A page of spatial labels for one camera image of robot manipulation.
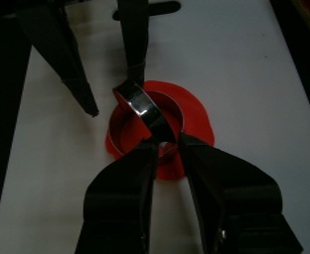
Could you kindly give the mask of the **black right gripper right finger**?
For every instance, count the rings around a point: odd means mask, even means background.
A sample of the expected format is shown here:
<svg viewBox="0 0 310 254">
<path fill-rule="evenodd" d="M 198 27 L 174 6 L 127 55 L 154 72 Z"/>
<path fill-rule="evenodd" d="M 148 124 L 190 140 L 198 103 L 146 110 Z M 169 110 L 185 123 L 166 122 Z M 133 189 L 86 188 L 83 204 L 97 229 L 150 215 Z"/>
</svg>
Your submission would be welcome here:
<svg viewBox="0 0 310 254">
<path fill-rule="evenodd" d="M 180 153 L 205 254 L 302 254 L 275 178 L 189 134 L 180 135 Z"/>
</svg>

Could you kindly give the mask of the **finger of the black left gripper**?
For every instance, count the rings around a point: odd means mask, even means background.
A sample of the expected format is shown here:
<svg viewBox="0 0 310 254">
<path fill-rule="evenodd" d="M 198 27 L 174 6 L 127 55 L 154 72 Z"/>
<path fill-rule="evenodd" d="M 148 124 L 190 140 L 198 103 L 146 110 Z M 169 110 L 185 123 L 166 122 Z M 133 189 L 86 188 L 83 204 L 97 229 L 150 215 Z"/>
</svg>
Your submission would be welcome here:
<svg viewBox="0 0 310 254">
<path fill-rule="evenodd" d="M 95 117 L 99 109 L 82 65 L 66 0 L 18 0 L 16 16 L 34 47 L 58 73 L 83 111 Z"/>
<path fill-rule="evenodd" d="M 122 36 L 127 61 L 127 77 L 145 83 L 149 47 L 149 0 L 118 0 Z"/>
</svg>

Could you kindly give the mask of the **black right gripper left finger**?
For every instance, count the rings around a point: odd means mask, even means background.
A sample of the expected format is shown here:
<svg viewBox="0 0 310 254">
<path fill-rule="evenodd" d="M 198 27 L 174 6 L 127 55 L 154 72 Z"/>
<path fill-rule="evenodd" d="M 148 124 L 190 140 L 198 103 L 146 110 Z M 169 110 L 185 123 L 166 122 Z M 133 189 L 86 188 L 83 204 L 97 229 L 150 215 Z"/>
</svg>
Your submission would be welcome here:
<svg viewBox="0 0 310 254">
<path fill-rule="evenodd" d="M 101 171 L 85 194 L 75 254 L 149 254 L 157 168 L 148 139 Z"/>
</svg>

